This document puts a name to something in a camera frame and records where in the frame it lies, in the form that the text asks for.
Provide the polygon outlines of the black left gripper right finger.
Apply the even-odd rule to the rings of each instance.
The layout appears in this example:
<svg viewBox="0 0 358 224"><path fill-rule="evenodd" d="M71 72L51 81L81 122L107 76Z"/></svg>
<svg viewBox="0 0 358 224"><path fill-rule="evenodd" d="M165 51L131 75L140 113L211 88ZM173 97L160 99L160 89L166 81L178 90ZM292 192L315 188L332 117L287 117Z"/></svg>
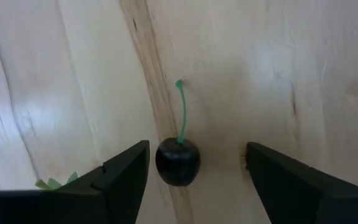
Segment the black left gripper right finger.
<svg viewBox="0 0 358 224"><path fill-rule="evenodd" d="M256 142L246 170L272 224L358 224L358 186Z"/></svg>

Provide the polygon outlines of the red strawberry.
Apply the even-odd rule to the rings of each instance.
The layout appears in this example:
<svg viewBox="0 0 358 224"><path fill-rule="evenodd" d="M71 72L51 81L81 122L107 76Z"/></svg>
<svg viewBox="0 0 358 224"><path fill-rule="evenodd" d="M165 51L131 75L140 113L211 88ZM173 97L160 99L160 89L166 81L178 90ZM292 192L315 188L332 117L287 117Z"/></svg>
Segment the red strawberry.
<svg viewBox="0 0 358 224"><path fill-rule="evenodd" d="M63 187L64 185L69 184L70 182L73 182L77 178L78 178L78 173L74 172L72 173L71 176L69 176L68 180L64 184L59 183L59 181L53 178L49 178L47 182L44 182L42 179L39 179L38 181L36 181L35 186L41 190L57 190L60 187Z"/></svg>

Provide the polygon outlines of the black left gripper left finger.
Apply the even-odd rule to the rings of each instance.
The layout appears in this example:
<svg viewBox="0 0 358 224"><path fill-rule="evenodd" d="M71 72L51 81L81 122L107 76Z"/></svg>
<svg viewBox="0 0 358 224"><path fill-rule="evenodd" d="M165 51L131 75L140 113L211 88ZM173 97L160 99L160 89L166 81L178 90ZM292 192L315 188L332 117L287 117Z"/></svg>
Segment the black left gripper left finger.
<svg viewBox="0 0 358 224"><path fill-rule="evenodd" d="M0 224L135 224L149 146L139 141L56 190L0 190Z"/></svg>

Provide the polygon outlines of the dark cherry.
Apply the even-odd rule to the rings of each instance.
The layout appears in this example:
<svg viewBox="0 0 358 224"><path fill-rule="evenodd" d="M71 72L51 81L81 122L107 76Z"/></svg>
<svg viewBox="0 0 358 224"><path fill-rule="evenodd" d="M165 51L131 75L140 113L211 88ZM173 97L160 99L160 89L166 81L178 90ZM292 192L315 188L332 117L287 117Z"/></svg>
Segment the dark cherry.
<svg viewBox="0 0 358 224"><path fill-rule="evenodd" d="M198 175L201 154L194 143L185 139L187 107L184 81L177 80L175 86L180 92L183 109L180 132L176 138L166 138L158 145L155 164L159 176L166 184L175 187L187 187Z"/></svg>

